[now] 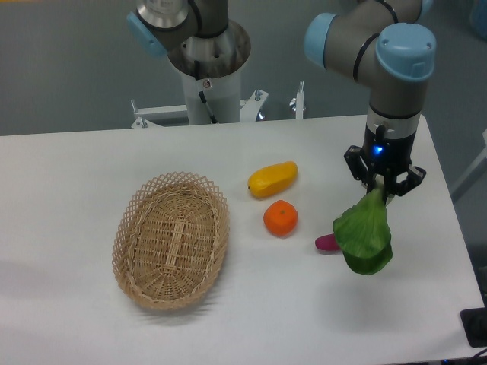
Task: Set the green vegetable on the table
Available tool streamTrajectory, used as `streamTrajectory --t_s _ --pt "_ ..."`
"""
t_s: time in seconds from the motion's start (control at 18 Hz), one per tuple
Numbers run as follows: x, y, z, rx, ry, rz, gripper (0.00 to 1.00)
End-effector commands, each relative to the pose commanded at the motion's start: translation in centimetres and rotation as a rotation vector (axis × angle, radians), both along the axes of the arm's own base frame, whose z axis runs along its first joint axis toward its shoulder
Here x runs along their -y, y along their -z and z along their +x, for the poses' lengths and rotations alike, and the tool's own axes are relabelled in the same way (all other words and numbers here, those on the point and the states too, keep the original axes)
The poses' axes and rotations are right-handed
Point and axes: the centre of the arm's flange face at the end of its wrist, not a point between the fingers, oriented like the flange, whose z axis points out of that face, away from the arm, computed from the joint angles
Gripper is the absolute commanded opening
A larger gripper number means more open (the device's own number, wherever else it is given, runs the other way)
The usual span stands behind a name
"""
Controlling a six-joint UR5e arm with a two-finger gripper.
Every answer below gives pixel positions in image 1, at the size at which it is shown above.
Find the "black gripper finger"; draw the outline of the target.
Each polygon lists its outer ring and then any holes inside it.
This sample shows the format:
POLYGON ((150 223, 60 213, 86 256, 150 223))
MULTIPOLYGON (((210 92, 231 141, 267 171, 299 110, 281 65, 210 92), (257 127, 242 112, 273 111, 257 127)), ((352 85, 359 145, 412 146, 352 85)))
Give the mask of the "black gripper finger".
POLYGON ((367 190, 375 188, 375 164, 365 156, 363 148, 350 146, 344 154, 345 162, 353 176, 367 190))
POLYGON ((411 192, 413 189, 422 184, 422 181, 426 177, 426 170, 421 167, 409 165, 409 169, 406 174, 406 178, 397 182, 397 176, 392 175, 390 172, 386 174, 386 205, 388 205, 394 197, 404 196, 411 192))

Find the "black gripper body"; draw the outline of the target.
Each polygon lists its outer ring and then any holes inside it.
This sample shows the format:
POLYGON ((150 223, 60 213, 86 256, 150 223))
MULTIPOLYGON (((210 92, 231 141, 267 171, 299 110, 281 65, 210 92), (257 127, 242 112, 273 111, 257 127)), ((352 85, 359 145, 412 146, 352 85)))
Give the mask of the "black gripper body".
POLYGON ((366 127, 362 159, 367 167, 373 167, 375 173, 384 175, 390 171, 392 176, 399 176, 409 169, 414 140, 415 133, 405 138, 377 141, 375 133, 366 127))

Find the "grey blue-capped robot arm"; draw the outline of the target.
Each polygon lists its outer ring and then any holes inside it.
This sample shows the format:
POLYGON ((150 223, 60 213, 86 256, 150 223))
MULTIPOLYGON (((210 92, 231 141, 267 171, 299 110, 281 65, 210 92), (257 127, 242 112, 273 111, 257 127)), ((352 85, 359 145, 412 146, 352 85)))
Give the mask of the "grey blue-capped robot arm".
MULTIPOLYGON (((350 13, 317 15, 304 54, 370 90, 364 142, 345 161, 384 202, 419 186, 426 172, 411 151, 434 71, 436 39, 419 24, 429 1, 363 1, 350 13)), ((126 22, 133 37, 180 74, 192 125, 252 122, 263 97, 240 101, 240 73, 250 38, 228 15, 226 1, 139 1, 126 22)))

